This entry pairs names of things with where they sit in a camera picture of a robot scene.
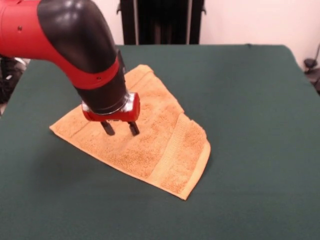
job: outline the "green table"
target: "green table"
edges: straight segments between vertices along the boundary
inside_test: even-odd
[[[187,201],[50,130],[80,99],[32,61],[0,119],[0,240],[318,240],[319,96],[284,46],[123,46],[207,132]]]

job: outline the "red robot arm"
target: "red robot arm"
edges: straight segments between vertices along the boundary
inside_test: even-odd
[[[0,55],[46,60],[68,77],[89,121],[128,122],[133,135],[140,114],[128,92],[124,63],[109,26],[91,0],[0,0]]]

